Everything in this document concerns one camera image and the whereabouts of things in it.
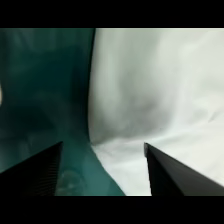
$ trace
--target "white fabric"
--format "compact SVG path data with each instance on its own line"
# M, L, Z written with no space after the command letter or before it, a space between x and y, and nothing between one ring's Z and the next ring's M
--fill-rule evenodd
M89 131L127 195L150 195L144 141L224 185L224 29L98 29Z

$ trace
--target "white cloth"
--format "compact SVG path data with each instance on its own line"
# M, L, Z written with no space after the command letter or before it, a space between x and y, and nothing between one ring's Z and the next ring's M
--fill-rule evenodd
M150 195L144 141L224 185L224 29L98 29L89 131L127 195Z

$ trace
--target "white sheet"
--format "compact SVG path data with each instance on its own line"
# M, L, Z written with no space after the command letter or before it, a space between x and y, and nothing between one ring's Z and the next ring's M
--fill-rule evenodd
M224 29L98 29L89 131L127 195L150 195L144 141L224 185Z

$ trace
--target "teal surface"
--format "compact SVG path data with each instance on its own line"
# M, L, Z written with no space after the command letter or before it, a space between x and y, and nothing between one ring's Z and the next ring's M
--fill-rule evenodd
M0 30L0 172L63 141L57 195L124 195L89 143L93 39L91 28Z

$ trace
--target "wrinkled white cloth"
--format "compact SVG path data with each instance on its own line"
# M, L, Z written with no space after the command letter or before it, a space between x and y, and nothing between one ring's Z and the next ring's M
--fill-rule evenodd
M150 195L144 142L224 185L224 29L98 29L89 132L126 195Z

